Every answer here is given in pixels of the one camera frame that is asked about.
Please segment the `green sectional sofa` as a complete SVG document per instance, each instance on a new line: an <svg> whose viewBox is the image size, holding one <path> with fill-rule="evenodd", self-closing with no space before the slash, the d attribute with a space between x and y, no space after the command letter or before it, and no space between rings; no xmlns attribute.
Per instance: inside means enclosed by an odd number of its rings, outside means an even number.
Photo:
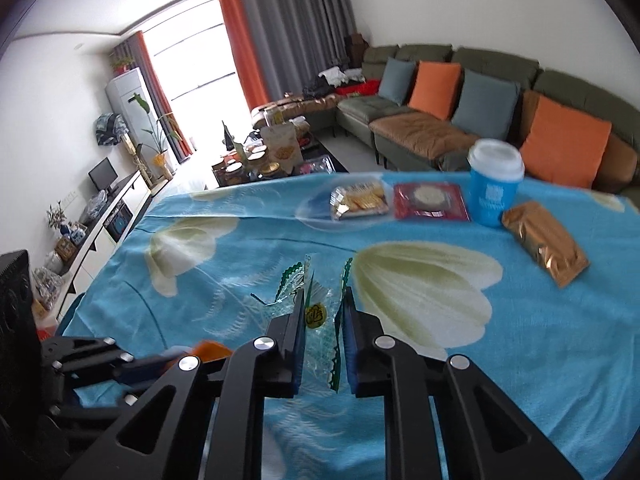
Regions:
<svg viewBox="0 0 640 480"><path fill-rule="evenodd" d="M539 180L639 195L639 112L615 94L538 61L449 44L368 47L362 84L254 109L254 126L321 115L400 171L466 171L479 140L513 146Z"/></svg>

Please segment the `teal cushion far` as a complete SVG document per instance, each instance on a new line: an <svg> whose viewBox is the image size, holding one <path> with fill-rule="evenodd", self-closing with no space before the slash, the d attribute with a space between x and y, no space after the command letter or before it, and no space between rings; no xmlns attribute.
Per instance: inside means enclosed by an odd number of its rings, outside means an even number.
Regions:
<svg viewBox="0 0 640 480"><path fill-rule="evenodd" d="M378 95L397 105L404 104L415 69L415 62L389 58L378 87Z"/></svg>

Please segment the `blue white coffee cup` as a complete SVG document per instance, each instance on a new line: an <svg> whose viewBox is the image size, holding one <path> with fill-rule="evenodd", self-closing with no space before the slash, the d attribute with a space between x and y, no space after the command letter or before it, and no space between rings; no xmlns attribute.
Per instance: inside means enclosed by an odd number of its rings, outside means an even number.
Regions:
<svg viewBox="0 0 640 480"><path fill-rule="evenodd" d="M466 206L471 219L490 228L502 226L512 207L525 166L520 151L495 139L477 140L469 150L470 183Z"/></svg>

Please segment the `cluttered coffee table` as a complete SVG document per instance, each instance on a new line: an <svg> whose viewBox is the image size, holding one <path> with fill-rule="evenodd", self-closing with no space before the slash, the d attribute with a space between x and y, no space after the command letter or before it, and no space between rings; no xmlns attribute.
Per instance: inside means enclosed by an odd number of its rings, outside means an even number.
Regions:
<svg viewBox="0 0 640 480"><path fill-rule="evenodd" d="M236 142L228 129L224 129L224 140L232 150L210 166L220 188L305 174L347 171L311 132L306 122L301 126L286 122L255 130L244 143Z"/></svg>

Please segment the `blue floral tablecloth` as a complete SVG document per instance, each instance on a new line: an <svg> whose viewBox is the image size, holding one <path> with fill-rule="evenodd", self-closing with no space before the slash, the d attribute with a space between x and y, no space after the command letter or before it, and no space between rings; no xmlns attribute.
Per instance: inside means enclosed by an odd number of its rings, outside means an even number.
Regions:
<svg viewBox="0 0 640 480"><path fill-rule="evenodd" d="M466 354L587 479L639 426L639 211L629 200L535 180L518 187L562 223L589 264L559 287L513 236L392 214L335 220L359 174L311 174L169 196L94 279L66 334L110 336L134 356L213 340L238 348L288 310L304 278L334 314L357 307L424 356Z"/></svg>

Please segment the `orange cushion near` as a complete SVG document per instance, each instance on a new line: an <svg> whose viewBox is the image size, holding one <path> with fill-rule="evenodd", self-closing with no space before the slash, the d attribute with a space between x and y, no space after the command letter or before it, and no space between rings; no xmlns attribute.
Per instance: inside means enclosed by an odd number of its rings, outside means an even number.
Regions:
<svg viewBox="0 0 640 480"><path fill-rule="evenodd" d="M525 170L546 182L591 188L600 168L612 122L562 105L537 92L526 92L536 104L526 122L520 148Z"/></svg>

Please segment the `dark red curtain left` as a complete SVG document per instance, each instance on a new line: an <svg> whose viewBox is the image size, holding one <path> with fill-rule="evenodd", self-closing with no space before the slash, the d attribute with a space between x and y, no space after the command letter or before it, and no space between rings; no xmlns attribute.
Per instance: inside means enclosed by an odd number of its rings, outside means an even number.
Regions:
<svg viewBox="0 0 640 480"><path fill-rule="evenodd" d="M191 145L183 134L169 100L154 70L151 55L146 46L143 32L138 30L128 39L114 47L110 56L114 73L120 75L124 70L138 68L148 90L155 114L160 118L160 125L167 136L168 145L174 152L179 164L186 162L193 154Z"/></svg>

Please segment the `small black monitor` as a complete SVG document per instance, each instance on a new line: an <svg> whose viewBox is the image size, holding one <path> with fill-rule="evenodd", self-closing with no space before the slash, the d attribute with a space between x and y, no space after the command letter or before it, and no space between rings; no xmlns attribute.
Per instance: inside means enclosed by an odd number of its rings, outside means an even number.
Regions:
<svg viewBox="0 0 640 480"><path fill-rule="evenodd" d="M111 161L105 157L88 172L88 176L97 191L110 192L117 179L117 172Z"/></svg>

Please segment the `gold foil snack packet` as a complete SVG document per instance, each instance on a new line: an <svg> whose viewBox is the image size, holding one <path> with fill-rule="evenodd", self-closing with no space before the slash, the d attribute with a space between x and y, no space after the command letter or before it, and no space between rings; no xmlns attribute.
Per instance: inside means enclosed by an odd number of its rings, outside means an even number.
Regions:
<svg viewBox="0 0 640 480"><path fill-rule="evenodd" d="M566 287L590 265L562 223L534 200L507 210L501 222L559 288Z"/></svg>

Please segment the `white standing air conditioner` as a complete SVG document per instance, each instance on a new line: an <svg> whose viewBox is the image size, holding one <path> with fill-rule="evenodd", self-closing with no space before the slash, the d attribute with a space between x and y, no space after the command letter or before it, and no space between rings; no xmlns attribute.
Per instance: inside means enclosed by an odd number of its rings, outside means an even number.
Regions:
<svg viewBox="0 0 640 480"><path fill-rule="evenodd" d="M140 70L134 68L133 70L128 70L128 72L116 76L106 85L105 92L113 112L121 114L122 118L124 118L134 146L141 144L140 157L143 158L147 164L154 166L153 156L155 153L145 146L147 143L152 143L151 137L143 131L143 128L149 127L145 112L138 107L136 103L128 102L128 99L134 92L140 93L150 104L153 120L157 120Z"/></svg>

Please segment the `white black tv cabinet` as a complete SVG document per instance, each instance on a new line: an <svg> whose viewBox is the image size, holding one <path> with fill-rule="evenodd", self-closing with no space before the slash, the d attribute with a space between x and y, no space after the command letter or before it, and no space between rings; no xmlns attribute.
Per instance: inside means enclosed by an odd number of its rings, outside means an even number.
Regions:
<svg viewBox="0 0 640 480"><path fill-rule="evenodd" d="M124 242L136 221L142 218L152 198L168 183L166 178L160 178L157 184L149 186L141 172L136 171L116 185L101 215L93 222L73 261L62 275L60 296L50 310L35 309L39 327L53 326L62 320L72 303L88 290L115 250ZM129 212L130 216L125 216L126 223L116 230L114 238L107 229L107 222L121 210L125 214Z"/></svg>

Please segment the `orange wrapper piece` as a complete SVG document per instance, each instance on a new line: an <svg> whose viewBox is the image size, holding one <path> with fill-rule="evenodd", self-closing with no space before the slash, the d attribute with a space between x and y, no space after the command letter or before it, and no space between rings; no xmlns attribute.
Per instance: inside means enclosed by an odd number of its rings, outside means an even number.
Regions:
<svg viewBox="0 0 640 480"><path fill-rule="evenodd" d="M233 351L220 342L203 340L193 347L189 354L199 358L202 363L208 363L230 358Z"/></svg>

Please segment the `red cookie packet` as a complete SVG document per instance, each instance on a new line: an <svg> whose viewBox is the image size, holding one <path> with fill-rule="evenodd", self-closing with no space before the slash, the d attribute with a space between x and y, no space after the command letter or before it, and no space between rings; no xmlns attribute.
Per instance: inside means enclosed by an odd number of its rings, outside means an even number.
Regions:
<svg viewBox="0 0 640 480"><path fill-rule="evenodd" d="M462 189L449 182L406 182L394 185L396 219L469 221Z"/></svg>

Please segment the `clear cracker packet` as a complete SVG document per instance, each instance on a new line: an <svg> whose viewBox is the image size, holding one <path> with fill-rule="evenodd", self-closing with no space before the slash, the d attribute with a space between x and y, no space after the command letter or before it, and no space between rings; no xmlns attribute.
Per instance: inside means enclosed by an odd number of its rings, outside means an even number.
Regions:
<svg viewBox="0 0 640 480"><path fill-rule="evenodd" d="M333 220L379 216L390 210L380 180L338 186L332 190L329 204Z"/></svg>

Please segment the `covered standing fan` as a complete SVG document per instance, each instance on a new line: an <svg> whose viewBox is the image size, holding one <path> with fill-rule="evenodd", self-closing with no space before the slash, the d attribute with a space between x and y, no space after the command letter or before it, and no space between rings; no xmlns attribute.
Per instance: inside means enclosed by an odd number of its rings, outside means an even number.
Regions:
<svg viewBox="0 0 640 480"><path fill-rule="evenodd" d="M94 123L94 133L99 146L114 146L128 136L129 129L121 114L107 113L99 116Z"/></svg>

